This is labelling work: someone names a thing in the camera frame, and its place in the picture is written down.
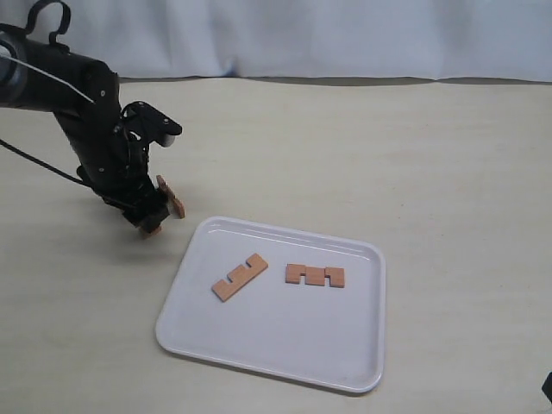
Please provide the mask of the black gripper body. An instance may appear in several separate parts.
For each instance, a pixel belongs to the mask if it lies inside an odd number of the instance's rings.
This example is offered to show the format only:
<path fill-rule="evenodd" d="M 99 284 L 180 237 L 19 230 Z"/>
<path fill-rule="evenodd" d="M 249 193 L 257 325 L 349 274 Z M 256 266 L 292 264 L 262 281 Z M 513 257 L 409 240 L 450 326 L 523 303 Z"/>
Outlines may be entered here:
<path fill-rule="evenodd" d="M 166 210 L 166 195 L 148 175 L 148 148 L 126 129 L 76 140 L 79 177 L 106 204 L 125 216 L 155 216 Z"/>

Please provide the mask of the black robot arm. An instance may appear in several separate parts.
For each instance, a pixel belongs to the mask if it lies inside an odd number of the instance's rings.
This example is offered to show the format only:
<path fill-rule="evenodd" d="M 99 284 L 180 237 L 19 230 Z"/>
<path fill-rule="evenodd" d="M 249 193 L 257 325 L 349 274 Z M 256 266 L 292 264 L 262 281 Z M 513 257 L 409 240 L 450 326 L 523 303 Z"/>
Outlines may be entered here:
<path fill-rule="evenodd" d="M 1 105 L 52 113 L 79 160 L 71 180 L 150 235 L 169 209 L 148 174 L 149 146 L 170 146 L 182 128 L 143 101 L 121 106 L 119 90 L 118 75 L 104 62 L 2 25 Z"/>

